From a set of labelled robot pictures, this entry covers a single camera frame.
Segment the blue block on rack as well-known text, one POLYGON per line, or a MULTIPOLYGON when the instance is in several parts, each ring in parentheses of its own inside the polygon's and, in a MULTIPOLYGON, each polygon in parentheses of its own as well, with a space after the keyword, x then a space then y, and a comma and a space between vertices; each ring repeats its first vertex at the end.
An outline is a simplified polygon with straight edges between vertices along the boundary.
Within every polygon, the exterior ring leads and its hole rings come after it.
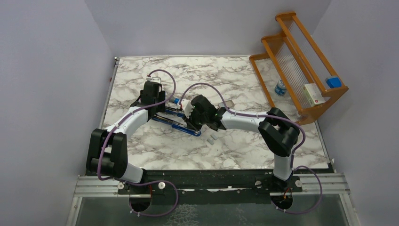
POLYGON ((325 79, 326 84, 329 88, 334 89, 334 88, 339 88, 342 86, 342 82, 340 78, 337 76, 330 76, 325 79))

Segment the staple box tray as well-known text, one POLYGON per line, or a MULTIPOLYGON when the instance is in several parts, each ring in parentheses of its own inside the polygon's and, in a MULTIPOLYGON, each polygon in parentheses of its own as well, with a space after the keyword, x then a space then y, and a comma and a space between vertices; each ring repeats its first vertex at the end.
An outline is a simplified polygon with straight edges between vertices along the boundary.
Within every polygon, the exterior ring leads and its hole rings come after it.
POLYGON ((218 104, 219 107, 227 107, 227 108, 233 108, 235 106, 234 102, 232 100, 226 100, 225 102, 220 102, 218 104))

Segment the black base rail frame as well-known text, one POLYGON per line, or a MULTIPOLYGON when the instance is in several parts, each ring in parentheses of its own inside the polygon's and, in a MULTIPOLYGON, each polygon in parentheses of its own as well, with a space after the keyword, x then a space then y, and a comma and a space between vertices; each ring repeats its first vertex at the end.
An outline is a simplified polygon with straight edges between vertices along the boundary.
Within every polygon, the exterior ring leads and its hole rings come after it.
POLYGON ((150 170, 146 185, 133 186, 116 179, 78 178, 75 198, 129 198, 136 203, 268 204, 272 199, 297 195, 349 194, 344 174, 316 174, 303 169, 287 182, 279 182, 271 170, 150 170))

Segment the white red carton box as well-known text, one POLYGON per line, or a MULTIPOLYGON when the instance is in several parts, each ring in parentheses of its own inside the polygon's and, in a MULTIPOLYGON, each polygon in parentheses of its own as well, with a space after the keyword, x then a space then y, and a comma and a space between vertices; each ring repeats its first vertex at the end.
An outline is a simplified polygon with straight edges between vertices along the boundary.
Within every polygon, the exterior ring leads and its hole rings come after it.
POLYGON ((311 107, 325 103, 325 99, 322 96, 319 88, 315 83, 304 84, 303 94, 311 107))

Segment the blue lidded small jar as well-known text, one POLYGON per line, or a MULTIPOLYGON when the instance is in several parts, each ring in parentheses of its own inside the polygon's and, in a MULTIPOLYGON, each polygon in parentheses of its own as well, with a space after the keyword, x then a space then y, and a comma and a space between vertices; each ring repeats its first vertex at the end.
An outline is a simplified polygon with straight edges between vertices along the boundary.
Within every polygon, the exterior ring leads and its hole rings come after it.
POLYGON ((284 82, 282 81, 282 79, 278 80, 278 82, 274 88, 274 91, 279 96, 283 96, 286 94, 287 88, 286 88, 284 82))

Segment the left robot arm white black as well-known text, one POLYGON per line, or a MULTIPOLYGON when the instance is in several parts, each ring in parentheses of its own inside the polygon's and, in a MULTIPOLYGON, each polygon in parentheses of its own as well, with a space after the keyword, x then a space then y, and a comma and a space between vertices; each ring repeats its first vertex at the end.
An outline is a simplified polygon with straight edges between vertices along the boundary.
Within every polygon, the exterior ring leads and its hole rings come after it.
POLYGON ((129 181, 131 189, 143 193, 148 181, 143 177, 144 169, 128 162, 127 141, 157 112, 165 111, 166 93, 156 81, 147 81, 139 98, 128 112, 106 129, 95 129, 91 133, 86 169, 97 173, 102 179, 117 178, 129 181))

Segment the blue black stapler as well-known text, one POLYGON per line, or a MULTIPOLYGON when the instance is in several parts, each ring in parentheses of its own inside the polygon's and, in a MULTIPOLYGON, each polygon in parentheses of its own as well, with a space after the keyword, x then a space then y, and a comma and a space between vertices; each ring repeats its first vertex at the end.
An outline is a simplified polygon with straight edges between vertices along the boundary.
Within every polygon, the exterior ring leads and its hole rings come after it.
POLYGON ((165 107, 165 113, 171 114, 171 115, 176 115, 177 117, 183 118, 184 113, 178 109, 171 108, 171 107, 165 107))

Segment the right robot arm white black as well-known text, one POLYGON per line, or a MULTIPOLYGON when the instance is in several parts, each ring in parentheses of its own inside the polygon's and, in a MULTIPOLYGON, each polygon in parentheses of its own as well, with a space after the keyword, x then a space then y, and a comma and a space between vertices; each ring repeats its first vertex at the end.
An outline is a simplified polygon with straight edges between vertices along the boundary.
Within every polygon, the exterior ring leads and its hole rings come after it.
POLYGON ((218 131, 240 129, 259 133, 268 149, 274 154, 271 185, 279 192, 290 186, 293 175, 293 148, 298 141, 300 128, 278 108, 266 113, 245 113, 226 107, 216 108, 203 95, 192 101, 182 100, 178 106, 184 113, 188 128, 200 130, 206 125, 218 131))

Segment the orange wooden tiered rack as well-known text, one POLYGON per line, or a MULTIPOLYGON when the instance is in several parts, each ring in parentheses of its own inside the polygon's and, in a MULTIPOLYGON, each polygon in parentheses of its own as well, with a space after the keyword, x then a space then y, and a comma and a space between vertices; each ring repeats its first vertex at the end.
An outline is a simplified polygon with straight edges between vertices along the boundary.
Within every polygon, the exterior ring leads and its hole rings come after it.
POLYGON ((296 12, 280 13, 275 16, 281 30, 277 34, 264 36, 261 42, 265 52, 251 55, 249 60, 262 86, 263 92, 274 107, 275 103, 268 91, 261 73, 256 66, 259 60, 270 59, 279 77, 284 82, 299 115, 297 123, 306 125, 315 122, 347 91, 336 70, 321 51, 296 12), (339 88, 331 89, 325 79, 337 76, 342 82, 339 88), (303 94, 304 84, 315 83, 325 103, 311 107, 303 94))

